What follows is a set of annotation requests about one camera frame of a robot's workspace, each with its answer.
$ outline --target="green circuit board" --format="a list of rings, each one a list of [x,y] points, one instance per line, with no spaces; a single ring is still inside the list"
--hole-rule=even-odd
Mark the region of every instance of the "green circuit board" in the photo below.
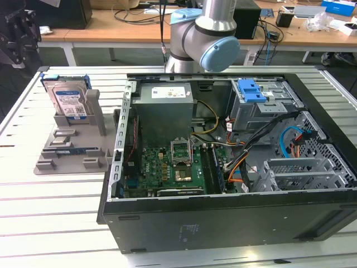
[[[185,157],[185,152],[177,152],[175,157]],[[199,152],[193,155],[191,181],[175,181],[175,171],[169,147],[146,148],[142,155],[141,171],[139,188],[201,187],[203,190],[205,189]]]
[[[223,166],[227,161],[225,148],[216,147],[216,156],[219,164]],[[175,157],[186,157],[187,150],[175,148]],[[206,192],[204,172],[202,171],[200,148],[192,148],[192,164],[189,181],[177,181],[175,168],[172,164],[170,147],[150,147],[144,148],[142,152],[141,174],[138,183],[133,188],[127,189],[129,197],[147,197],[147,190],[160,189],[180,189],[180,188],[199,188]]]

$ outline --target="white table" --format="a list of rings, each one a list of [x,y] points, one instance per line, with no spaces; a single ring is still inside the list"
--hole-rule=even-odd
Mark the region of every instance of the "white table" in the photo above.
[[[329,74],[312,67],[233,67],[229,72],[297,73],[310,90],[355,100]],[[120,107],[126,73],[161,67],[53,67],[52,74],[90,76],[104,113]],[[121,255],[96,217],[103,174],[35,176],[33,167],[51,131],[54,108],[37,73],[0,125],[0,267],[355,267],[357,222],[323,242]],[[284,259],[291,264],[274,264]]]

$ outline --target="black computer case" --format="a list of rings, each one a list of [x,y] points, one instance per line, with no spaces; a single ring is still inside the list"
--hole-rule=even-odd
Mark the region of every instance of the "black computer case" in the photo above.
[[[171,74],[171,78],[180,75]],[[356,173],[357,149],[296,75],[279,75],[288,81]],[[123,254],[322,241],[357,218],[357,191],[353,185],[329,192],[138,198],[119,203],[105,202],[102,197],[99,215],[101,222],[104,216]]]
[[[39,26],[85,29],[91,16],[90,0],[62,0],[54,7],[41,0],[26,0],[26,9],[36,11]]]

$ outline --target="circuit board chip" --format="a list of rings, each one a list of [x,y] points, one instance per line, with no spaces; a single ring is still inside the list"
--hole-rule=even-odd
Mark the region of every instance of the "circuit board chip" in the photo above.
[[[185,170],[176,170],[175,171],[175,181],[192,181],[192,177],[186,175]]]

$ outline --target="blue box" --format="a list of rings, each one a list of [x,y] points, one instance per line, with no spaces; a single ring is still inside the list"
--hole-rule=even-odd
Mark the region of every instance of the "blue box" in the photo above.
[[[324,0],[321,6],[326,7],[326,12],[349,17],[355,9],[355,4],[349,1]]]

